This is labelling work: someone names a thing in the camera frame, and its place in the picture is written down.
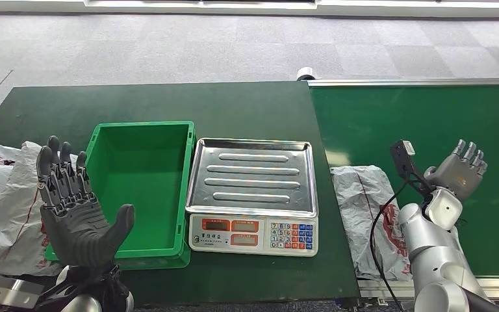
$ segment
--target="green plastic crate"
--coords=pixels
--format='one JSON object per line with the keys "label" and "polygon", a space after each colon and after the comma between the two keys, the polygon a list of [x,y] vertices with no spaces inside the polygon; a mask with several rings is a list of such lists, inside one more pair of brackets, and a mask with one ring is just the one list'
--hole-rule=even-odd
{"label": "green plastic crate", "polygon": [[[87,148],[93,191],[110,223],[124,203],[134,205],[133,230],[116,262],[122,270],[184,268],[185,203],[192,150],[192,122],[101,123]],[[47,259],[58,260],[52,247]]]}

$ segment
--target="robotic arm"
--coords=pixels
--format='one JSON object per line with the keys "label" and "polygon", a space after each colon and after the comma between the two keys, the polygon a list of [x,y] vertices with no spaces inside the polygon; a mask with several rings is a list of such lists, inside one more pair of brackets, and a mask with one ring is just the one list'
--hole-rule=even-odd
{"label": "robotic arm", "polygon": [[400,177],[423,197],[399,214],[414,278],[416,312],[499,312],[475,279],[454,226],[462,201],[477,188],[487,163],[471,142],[464,152],[460,140],[453,152],[422,175],[411,156],[410,142],[400,140],[390,149]]}
{"label": "robotic arm", "polygon": [[57,284],[43,285],[0,276],[0,311],[133,310],[133,296],[120,280],[114,256],[134,226],[134,207],[122,205],[110,225],[92,192],[85,168],[86,153],[73,169],[71,146],[52,136],[37,157],[42,222],[62,263]]}

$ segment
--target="electronic scale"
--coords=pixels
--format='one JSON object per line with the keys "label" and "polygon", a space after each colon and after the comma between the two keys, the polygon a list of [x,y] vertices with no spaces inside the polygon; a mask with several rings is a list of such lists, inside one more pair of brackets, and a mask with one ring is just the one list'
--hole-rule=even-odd
{"label": "electronic scale", "polygon": [[191,214],[193,250],[316,255],[318,204],[311,145],[200,139],[186,211]]}

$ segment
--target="green table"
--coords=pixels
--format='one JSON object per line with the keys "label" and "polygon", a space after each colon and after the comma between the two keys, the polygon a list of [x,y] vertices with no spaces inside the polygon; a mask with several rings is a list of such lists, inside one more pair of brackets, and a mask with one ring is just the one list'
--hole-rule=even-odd
{"label": "green table", "polygon": [[[396,188],[402,181],[389,146],[399,138],[412,141],[422,170],[439,164],[459,138],[473,140],[485,151],[489,169],[464,204],[461,243],[477,276],[499,278],[499,80],[309,86],[310,91],[296,82],[15,88],[0,107],[0,144],[43,144],[52,133],[81,148],[99,122],[146,120],[194,120],[199,137],[311,142],[320,206],[316,257],[193,252],[186,269],[123,274],[137,304],[193,304],[358,296],[322,144],[330,166],[374,164]],[[417,200],[406,190],[398,203]],[[227,287],[224,276],[244,283]]]}
{"label": "green table", "polygon": [[[192,120],[197,137],[310,142],[320,243],[312,258],[192,252],[184,269],[125,271],[138,306],[359,296],[304,82],[15,88],[0,106],[0,144],[45,144],[54,134],[83,149],[98,123],[150,120]],[[233,278],[238,285],[225,282]]]}
{"label": "green table", "polygon": [[[374,164],[397,189],[389,147],[399,138],[416,149],[422,170],[437,166],[459,138],[473,140],[489,164],[464,202],[461,245],[477,277],[499,278],[499,80],[310,83],[330,166]],[[419,201],[407,188],[402,207]]]}

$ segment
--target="digital display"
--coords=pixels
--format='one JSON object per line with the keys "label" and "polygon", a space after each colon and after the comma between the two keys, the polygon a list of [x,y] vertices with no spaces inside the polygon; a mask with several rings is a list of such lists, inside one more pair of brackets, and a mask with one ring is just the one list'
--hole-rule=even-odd
{"label": "digital display", "polygon": [[243,237],[243,236],[233,236],[232,244],[233,245],[257,245],[256,237]]}
{"label": "digital display", "polygon": [[233,222],[233,231],[257,232],[256,223]]}
{"label": "digital display", "polygon": [[227,224],[224,222],[206,222],[205,229],[210,231],[226,231]]}

